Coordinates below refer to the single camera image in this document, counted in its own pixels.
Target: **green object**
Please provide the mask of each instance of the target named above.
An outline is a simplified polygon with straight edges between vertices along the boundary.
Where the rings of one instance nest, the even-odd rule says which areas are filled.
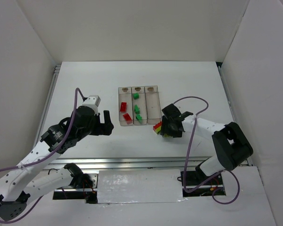
[[[134,106],[134,112],[135,114],[139,114],[140,113],[140,109],[137,105]]]
[[[140,121],[142,120],[141,115],[140,115],[140,114],[137,114],[137,115],[136,115],[136,119],[140,122]]]
[[[140,95],[138,95],[138,93],[133,93],[133,99],[136,100],[140,97]]]

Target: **red block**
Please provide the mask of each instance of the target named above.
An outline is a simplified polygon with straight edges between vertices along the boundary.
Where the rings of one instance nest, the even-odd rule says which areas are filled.
[[[162,124],[162,121],[160,121],[158,124],[156,124],[155,126],[153,126],[153,130],[155,131],[158,127],[160,127]]]
[[[129,115],[128,113],[124,114],[123,117],[125,118],[125,120],[126,120],[127,122],[132,121],[132,119],[131,119],[131,117],[130,117],[130,115]]]
[[[121,103],[121,110],[120,112],[126,112],[127,110],[127,103],[126,102],[122,102]]]

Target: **empty compartment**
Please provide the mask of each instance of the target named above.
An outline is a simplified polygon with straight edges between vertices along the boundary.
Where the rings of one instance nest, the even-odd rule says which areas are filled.
[[[135,106],[138,107],[139,112],[135,112]],[[147,124],[147,107],[146,107],[146,97],[145,97],[145,87],[132,87],[132,108],[133,108],[133,123],[134,125],[146,125]]]
[[[133,110],[132,110],[132,97],[131,87],[118,88],[118,120],[121,126],[133,125]],[[122,102],[127,103],[126,112],[120,112]],[[131,121],[127,121],[124,115],[129,114]]]
[[[146,86],[146,107],[148,124],[156,125],[161,121],[161,109],[157,86]]]

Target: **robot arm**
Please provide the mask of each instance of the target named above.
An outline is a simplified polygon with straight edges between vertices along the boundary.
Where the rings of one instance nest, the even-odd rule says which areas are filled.
[[[67,133],[70,117],[51,126],[41,136],[41,140],[34,149],[17,165],[18,170],[10,171],[0,178],[0,217],[3,220],[9,221],[16,218],[29,203],[56,188],[62,186],[81,188],[83,183],[92,186],[88,174],[83,174],[80,168],[73,163],[67,164],[56,173],[37,180],[33,179],[46,165],[60,157],[68,148],[75,146],[87,135],[109,136],[112,133],[114,126],[111,123],[109,111],[104,111],[105,123],[100,122],[99,104],[98,96],[89,96],[84,100],[82,106],[75,111],[74,122],[66,141],[51,157],[40,161],[61,143]],[[26,164],[37,161],[40,163],[25,167]]]
[[[162,112],[161,135],[182,137],[192,132],[195,116],[171,104]],[[196,167],[199,178],[206,178],[221,170],[233,170],[253,154],[253,149],[239,125],[235,122],[221,124],[197,117],[195,134],[213,141],[216,154]]]

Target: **white table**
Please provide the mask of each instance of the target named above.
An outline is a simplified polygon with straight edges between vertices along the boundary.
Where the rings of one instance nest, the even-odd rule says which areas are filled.
[[[99,111],[110,111],[114,130],[108,137],[84,138],[62,158],[185,157],[190,133],[182,138],[163,138],[153,132],[152,125],[119,125],[117,88],[145,85],[158,85],[161,108],[194,95],[210,104],[201,117],[220,123],[233,120],[215,62],[63,62],[42,132],[71,114],[75,88],[79,87],[85,96],[100,96]],[[205,104],[186,99],[177,106],[182,112],[196,113]],[[215,152],[210,141],[198,136],[192,148],[190,156],[212,156]]]

